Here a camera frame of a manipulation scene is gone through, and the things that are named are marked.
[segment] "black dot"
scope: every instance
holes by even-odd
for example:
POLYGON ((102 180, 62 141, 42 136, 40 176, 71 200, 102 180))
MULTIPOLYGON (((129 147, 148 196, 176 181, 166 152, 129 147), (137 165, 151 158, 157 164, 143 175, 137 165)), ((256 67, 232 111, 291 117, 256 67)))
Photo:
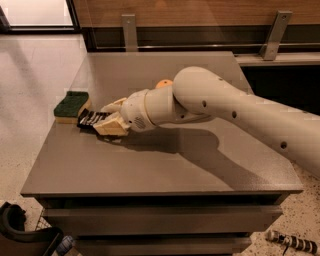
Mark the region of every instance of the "black dot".
POLYGON ((287 144, 287 142, 285 142, 285 141, 281 142, 281 144, 280 144, 280 147, 281 147, 282 149, 286 149, 287 146, 288 146, 288 144, 287 144))

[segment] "floor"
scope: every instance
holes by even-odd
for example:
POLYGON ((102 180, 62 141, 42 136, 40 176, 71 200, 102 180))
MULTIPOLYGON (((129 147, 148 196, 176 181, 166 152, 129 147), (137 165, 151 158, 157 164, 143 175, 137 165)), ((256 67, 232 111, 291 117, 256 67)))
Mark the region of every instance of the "floor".
MULTIPOLYGON (((79 35, 0 36, 0 205, 18 203, 34 230, 41 213, 20 190, 54 121, 52 111, 65 96, 86 49, 79 35)), ((282 203, 284 215, 270 229, 320 242, 320 182, 294 168, 304 192, 282 203)), ((253 244, 237 256, 282 255, 283 246, 251 236, 253 244)), ((289 249, 286 255, 310 255, 289 249)))

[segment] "green sponge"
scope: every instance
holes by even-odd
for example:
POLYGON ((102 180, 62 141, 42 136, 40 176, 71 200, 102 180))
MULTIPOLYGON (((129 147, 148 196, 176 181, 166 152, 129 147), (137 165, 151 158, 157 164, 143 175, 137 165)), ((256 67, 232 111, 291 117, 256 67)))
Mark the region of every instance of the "green sponge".
POLYGON ((58 123, 77 123, 78 116, 90 105, 87 92, 68 91, 66 97, 53 110, 53 114, 58 123))

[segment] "table drawer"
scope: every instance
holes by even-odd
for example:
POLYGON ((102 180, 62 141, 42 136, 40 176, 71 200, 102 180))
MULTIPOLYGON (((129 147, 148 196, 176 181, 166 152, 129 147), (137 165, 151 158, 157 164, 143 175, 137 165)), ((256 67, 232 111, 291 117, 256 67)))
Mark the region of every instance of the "table drawer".
POLYGON ((237 238, 144 238, 78 240, 77 250, 86 256, 106 255, 232 255, 251 244, 248 237, 237 238))
POLYGON ((276 205, 110 207, 47 209, 44 218, 73 236, 206 234, 264 231, 281 214, 276 205))

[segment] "window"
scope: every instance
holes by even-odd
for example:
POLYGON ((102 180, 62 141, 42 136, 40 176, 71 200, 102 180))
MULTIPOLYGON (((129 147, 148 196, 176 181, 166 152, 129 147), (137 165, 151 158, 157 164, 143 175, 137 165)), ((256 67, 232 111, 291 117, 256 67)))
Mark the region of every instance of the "window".
POLYGON ((70 0, 0 0, 0 6, 0 22, 7 22, 8 31, 78 29, 73 3, 70 0))

